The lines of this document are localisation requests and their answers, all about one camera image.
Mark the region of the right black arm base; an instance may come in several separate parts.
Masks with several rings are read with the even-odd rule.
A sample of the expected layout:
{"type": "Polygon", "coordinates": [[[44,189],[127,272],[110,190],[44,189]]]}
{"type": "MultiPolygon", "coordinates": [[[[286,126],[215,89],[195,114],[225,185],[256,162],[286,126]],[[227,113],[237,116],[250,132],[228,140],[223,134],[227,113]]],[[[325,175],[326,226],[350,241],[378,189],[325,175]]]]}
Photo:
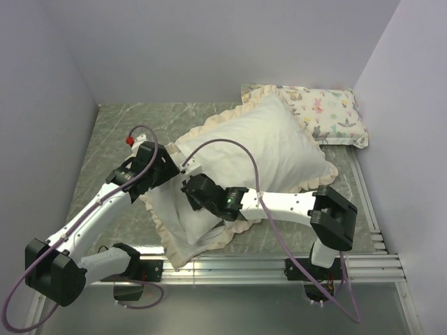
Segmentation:
{"type": "MultiPolygon", "coordinates": [[[[295,261],[311,274],[332,297],[338,293],[338,290],[346,281],[339,258],[335,258],[329,269],[313,265],[309,258],[296,258],[295,261]]],[[[324,305],[329,302],[329,299],[296,267],[290,258],[285,259],[284,275],[287,281],[302,281],[304,283],[305,296],[311,304],[324,305]]]]}

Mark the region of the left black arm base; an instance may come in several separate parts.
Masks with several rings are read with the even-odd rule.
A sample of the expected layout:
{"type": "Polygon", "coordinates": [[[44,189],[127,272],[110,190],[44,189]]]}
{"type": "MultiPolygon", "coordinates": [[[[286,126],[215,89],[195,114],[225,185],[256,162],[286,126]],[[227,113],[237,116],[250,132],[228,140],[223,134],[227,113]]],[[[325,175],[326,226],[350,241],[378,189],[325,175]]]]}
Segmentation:
{"type": "Polygon", "coordinates": [[[163,273],[163,260],[141,260],[131,275],[112,275],[101,280],[112,284],[113,298],[117,304],[136,309],[155,306],[164,296],[160,286],[163,273]]]}

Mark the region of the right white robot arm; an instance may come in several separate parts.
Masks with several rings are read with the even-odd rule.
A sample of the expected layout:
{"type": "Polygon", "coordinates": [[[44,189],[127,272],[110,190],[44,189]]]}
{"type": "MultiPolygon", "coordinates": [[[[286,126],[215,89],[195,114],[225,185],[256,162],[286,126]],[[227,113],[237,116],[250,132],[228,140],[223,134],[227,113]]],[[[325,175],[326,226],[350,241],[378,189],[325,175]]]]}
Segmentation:
{"type": "Polygon", "coordinates": [[[193,210],[205,209],[225,221],[272,218],[311,227],[317,240],[307,268],[317,279],[332,271],[339,253],[353,248],[358,209],[330,186],[306,193],[269,193],[245,187],[222,188],[205,174],[198,174],[185,181],[181,191],[193,210]]]}

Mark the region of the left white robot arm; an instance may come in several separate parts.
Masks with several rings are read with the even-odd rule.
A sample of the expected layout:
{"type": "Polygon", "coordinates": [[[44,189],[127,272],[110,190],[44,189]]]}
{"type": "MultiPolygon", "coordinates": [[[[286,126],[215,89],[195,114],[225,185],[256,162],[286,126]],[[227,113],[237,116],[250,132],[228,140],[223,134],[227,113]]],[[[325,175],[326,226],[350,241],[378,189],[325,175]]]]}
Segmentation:
{"type": "Polygon", "coordinates": [[[163,145],[145,141],[105,179],[95,197],[60,231],[45,241],[33,239],[25,248],[25,283],[60,306],[72,304],[92,283],[109,277],[125,281],[158,281],[144,275],[140,253],[116,243],[87,255],[96,238],[141,195],[164,184],[179,170],[163,145]]]}

